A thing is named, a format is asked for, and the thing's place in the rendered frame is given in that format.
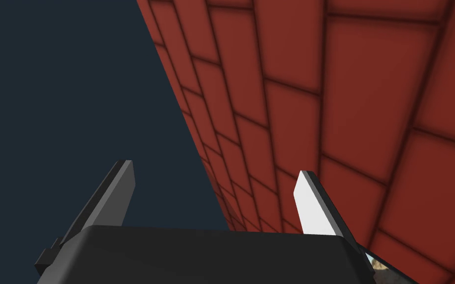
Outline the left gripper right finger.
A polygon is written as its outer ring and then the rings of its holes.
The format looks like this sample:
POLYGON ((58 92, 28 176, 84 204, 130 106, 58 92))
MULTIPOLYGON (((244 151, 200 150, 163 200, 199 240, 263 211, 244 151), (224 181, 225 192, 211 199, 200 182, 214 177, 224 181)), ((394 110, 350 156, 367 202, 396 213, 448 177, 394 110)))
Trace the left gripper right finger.
POLYGON ((304 234, 339 236, 357 252, 361 251, 360 245, 312 171, 299 172, 293 195, 304 234))

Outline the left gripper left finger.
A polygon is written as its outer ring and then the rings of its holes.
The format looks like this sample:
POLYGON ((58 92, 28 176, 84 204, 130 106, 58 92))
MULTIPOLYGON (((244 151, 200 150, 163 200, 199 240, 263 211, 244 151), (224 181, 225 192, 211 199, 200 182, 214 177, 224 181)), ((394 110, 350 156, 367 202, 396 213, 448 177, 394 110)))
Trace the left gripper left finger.
POLYGON ((135 189, 131 160, 118 160, 80 211, 59 245, 92 225, 121 226, 135 189))

